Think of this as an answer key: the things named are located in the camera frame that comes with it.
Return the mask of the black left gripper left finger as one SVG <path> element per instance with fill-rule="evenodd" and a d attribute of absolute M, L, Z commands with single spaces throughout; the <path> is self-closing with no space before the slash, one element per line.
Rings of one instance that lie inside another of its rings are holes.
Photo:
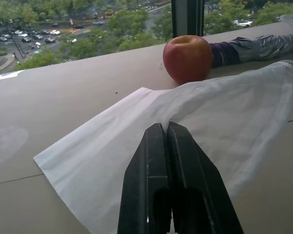
<path fill-rule="evenodd" d="M 165 134 L 144 132 L 124 175 L 117 234 L 167 234 L 171 224 Z"/>

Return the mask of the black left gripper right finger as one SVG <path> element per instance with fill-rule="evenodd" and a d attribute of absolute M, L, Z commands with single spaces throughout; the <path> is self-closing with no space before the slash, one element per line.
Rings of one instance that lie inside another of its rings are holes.
<path fill-rule="evenodd" d="M 244 234 L 222 177 L 188 129 L 167 129 L 177 234 Z"/>

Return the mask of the white drawstring bag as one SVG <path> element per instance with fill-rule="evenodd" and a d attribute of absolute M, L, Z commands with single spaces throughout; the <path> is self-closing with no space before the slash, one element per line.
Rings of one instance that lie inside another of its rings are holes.
<path fill-rule="evenodd" d="M 125 169 L 152 124 L 185 126 L 234 196 L 283 128 L 292 104 L 292 60 L 170 90 L 140 88 L 34 160 L 91 234 L 116 234 Z"/>

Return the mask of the red apple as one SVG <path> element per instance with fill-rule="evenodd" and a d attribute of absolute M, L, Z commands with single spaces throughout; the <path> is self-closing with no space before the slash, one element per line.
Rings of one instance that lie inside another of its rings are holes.
<path fill-rule="evenodd" d="M 213 53 L 202 37 L 183 35 L 164 46 L 163 63 L 167 73 L 179 85 L 203 81 L 211 71 Z"/>

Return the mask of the grey and purple cloth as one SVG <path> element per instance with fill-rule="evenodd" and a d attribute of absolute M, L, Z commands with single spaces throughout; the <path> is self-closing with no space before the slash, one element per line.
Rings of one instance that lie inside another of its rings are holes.
<path fill-rule="evenodd" d="M 268 60 L 293 53 L 293 34 L 267 35 L 255 39 L 237 37 L 231 41 L 210 44 L 212 67 Z"/>

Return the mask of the black window frame post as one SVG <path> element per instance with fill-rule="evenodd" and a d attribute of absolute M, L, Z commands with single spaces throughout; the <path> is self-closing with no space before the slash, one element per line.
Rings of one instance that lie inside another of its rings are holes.
<path fill-rule="evenodd" d="M 205 0 L 171 0 L 173 38 L 204 35 Z"/>

